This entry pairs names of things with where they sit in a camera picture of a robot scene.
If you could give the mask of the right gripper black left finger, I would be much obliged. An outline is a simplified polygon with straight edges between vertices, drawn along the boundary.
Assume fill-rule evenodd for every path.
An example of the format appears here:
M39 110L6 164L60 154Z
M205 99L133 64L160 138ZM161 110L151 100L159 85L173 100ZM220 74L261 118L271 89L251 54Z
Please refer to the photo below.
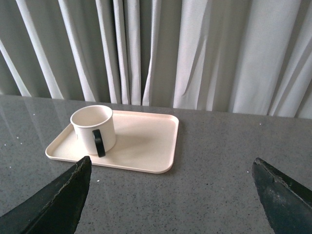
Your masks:
M2 234L73 234L88 195L92 164L83 157L0 218Z

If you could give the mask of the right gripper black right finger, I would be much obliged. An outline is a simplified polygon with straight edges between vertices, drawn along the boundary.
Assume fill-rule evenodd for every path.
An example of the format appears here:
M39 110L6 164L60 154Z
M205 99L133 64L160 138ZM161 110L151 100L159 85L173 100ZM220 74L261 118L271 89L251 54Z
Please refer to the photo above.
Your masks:
M269 225L276 234L312 232L312 191L261 158L252 166L253 180Z

